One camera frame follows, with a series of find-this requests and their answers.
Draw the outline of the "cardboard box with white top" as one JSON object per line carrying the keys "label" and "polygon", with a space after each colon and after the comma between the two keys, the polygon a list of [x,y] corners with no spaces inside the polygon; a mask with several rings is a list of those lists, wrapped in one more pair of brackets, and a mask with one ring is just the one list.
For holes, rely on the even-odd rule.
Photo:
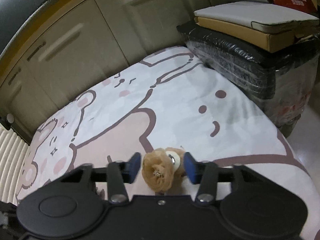
{"label": "cardboard box with white top", "polygon": [[274,53],[317,33],[319,18],[279,5],[241,1],[194,12],[204,28],[239,38]]}

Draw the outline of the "beige cabinet row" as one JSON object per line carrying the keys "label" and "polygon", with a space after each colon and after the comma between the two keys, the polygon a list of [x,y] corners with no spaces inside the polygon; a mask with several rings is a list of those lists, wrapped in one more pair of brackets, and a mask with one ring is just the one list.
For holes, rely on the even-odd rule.
{"label": "beige cabinet row", "polygon": [[92,85],[159,49],[213,0],[46,0],[1,50],[1,116],[30,142]]}

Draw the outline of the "cartoon bear bed sheet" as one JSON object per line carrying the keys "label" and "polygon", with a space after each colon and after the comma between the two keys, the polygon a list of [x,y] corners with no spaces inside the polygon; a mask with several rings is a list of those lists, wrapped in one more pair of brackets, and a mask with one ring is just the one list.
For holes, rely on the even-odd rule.
{"label": "cartoon bear bed sheet", "polygon": [[303,239],[319,239],[319,194],[270,119],[185,47],[145,57],[78,95],[36,130],[16,200],[81,164],[104,167],[173,147],[198,161],[245,164],[308,207]]}

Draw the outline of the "black plastic wrapped bundle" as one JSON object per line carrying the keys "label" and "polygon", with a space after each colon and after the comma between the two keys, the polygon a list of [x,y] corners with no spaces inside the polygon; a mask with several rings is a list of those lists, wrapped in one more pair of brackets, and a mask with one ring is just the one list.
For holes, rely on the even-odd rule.
{"label": "black plastic wrapped bundle", "polygon": [[317,35],[270,53],[246,41],[189,21],[177,26],[187,48],[206,66],[260,99],[276,92],[276,75],[300,67],[319,55]]}

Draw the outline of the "beige fabric flower hair clip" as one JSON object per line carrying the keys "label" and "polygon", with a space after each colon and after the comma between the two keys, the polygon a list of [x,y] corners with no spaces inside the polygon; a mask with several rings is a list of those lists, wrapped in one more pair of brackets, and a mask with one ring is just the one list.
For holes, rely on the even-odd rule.
{"label": "beige fabric flower hair clip", "polygon": [[185,151],[180,148],[157,148],[147,153],[142,162],[142,176],[155,193],[165,193],[185,176]]}

